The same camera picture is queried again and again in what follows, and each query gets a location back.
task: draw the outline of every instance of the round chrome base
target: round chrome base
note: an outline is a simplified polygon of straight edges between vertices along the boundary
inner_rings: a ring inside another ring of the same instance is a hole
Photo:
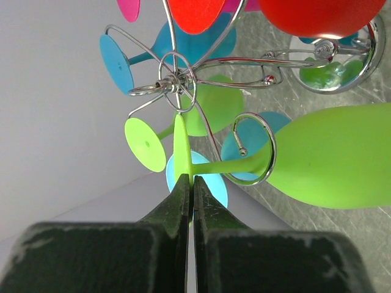
[[[386,31],[378,15],[351,39],[336,41],[338,53],[332,62],[320,68],[292,68],[293,76],[307,90],[326,95],[341,93],[363,82],[379,65],[386,46]],[[322,39],[304,40],[292,36],[290,49],[315,50]],[[365,54],[350,54],[349,50],[365,49]],[[313,60],[311,53],[289,53],[289,59]]]

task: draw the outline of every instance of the white wall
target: white wall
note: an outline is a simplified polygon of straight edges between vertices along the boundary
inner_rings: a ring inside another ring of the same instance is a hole
[[[147,98],[116,88],[99,37],[114,23],[151,46],[165,21],[161,1],[142,1],[133,24],[115,0],[1,1],[0,240],[148,172],[123,135],[128,112]],[[129,57],[141,52],[115,39]],[[132,71],[136,86],[153,84],[157,63]],[[139,117],[160,131],[172,111],[161,101]]]
[[[281,219],[232,183],[228,187],[228,209],[242,222],[256,230],[289,230]],[[152,173],[116,189],[56,218],[72,222],[136,222],[169,194],[164,173]],[[0,242],[0,271],[17,236]],[[188,292],[196,292],[194,237],[189,235]]]

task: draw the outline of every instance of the curled wire hook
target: curled wire hook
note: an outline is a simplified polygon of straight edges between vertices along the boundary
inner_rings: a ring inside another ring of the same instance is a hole
[[[218,150],[218,147],[216,145],[216,141],[214,139],[214,135],[213,135],[212,130],[210,128],[210,125],[208,123],[208,119],[206,118],[200,104],[197,101],[195,102],[195,108],[198,110],[198,113],[200,114],[200,116],[202,118],[203,124],[205,125],[206,133],[208,134],[207,136],[208,136],[208,139],[209,139],[210,144],[212,146],[214,156],[216,157],[216,159],[218,161],[222,161],[220,152]],[[269,164],[268,164],[266,170],[262,173],[262,175],[252,181],[246,181],[246,180],[239,179],[230,173],[226,173],[226,174],[224,174],[224,176],[227,179],[229,179],[231,182],[233,182],[237,185],[252,186],[252,185],[256,185],[256,184],[261,183],[264,180],[268,179],[271,172],[273,171],[274,166],[276,164],[276,159],[277,159],[277,142],[276,142],[276,138],[274,137],[274,134],[273,134],[273,131],[272,131],[270,125],[268,124],[268,122],[265,119],[263,119],[261,116],[255,114],[255,113],[245,112],[245,113],[242,113],[242,114],[239,114],[238,116],[236,116],[236,118],[233,121],[233,126],[232,126],[234,138],[236,140],[236,143],[239,146],[239,151],[241,152],[241,154],[243,154],[243,151],[245,149],[243,148],[243,144],[241,143],[240,138],[237,134],[236,126],[237,126],[238,122],[244,118],[255,119],[257,122],[259,122],[266,129],[268,136],[269,136],[269,140],[271,142],[271,156],[270,156]]]

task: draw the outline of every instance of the gray table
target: gray table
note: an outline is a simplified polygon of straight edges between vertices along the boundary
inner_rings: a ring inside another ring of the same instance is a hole
[[[391,37],[391,5],[387,1],[381,15],[387,36]],[[290,36],[270,25],[258,12],[247,13],[238,23],[238,44],[233,56],[261,57],[275,48],[287,48]],[[272,89],[245,93],[246,110],[272,110],[295,119],[325,107],[391,102],[391,46],[387,44],[379,68],[361,85],[338,95],[318,95],[301,87],[290,70],[283,70],[285,80]],[[202,74],[208,77],[223,73],[234,80],[250,81],[259,69],[213,68]],[[221,145],[229,129],[216,135]],[[213,158],[205,138],[192,138],[191,146]],[[339,231],[358,247],[378,292],[391,292],[391,207],[349,211],[317,208],[300,203],[279,192],[268,183],[244,190],[297,230]]]

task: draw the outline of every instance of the lime green wine glass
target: lime green wine glass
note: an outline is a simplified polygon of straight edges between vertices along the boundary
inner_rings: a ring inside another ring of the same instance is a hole
[[[390,205],[390,119],[391,103],[380,103],[323,109],[292,121],[275,135],[277,158],[268,183],[296,200],[324,208]],[[270,153],[267,144],[244,159],[192,165],[183,117],[175,118],[176,180],[182,173],[261,176]]]

